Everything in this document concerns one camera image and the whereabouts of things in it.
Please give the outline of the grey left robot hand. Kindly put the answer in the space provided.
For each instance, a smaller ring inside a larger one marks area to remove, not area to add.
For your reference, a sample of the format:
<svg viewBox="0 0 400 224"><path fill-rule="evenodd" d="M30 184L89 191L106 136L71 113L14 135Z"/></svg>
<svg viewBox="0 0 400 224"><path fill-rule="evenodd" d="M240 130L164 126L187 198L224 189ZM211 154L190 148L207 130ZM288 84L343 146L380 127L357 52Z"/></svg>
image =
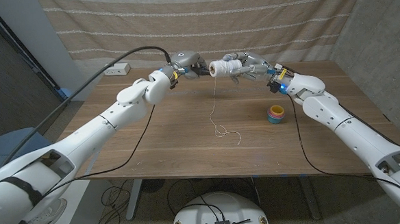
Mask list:
<svg viewBox="0 0 400 224"><path fill-rule="evenodd" d="M168 65L173 69L183 70L180 74L186 79L198 79L202 75L210 75L204 58L195 51L178 51L171 56Z"/></svg>

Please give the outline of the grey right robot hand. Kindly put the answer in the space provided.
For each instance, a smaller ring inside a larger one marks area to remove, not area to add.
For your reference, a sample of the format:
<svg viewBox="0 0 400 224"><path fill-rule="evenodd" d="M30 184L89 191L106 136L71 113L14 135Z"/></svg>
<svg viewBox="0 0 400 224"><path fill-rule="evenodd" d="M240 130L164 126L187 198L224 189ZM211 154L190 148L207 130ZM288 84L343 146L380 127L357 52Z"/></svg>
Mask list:
<svg viewBox="0 0 400 224"><path fill-rule="evenodd" d="M223 56L222 60L240 60L242 67L229 76L236 85L238 85L240 77L250 81L268 82L273 79L275 74L275 65L253 52L228 53Z"/></svg>

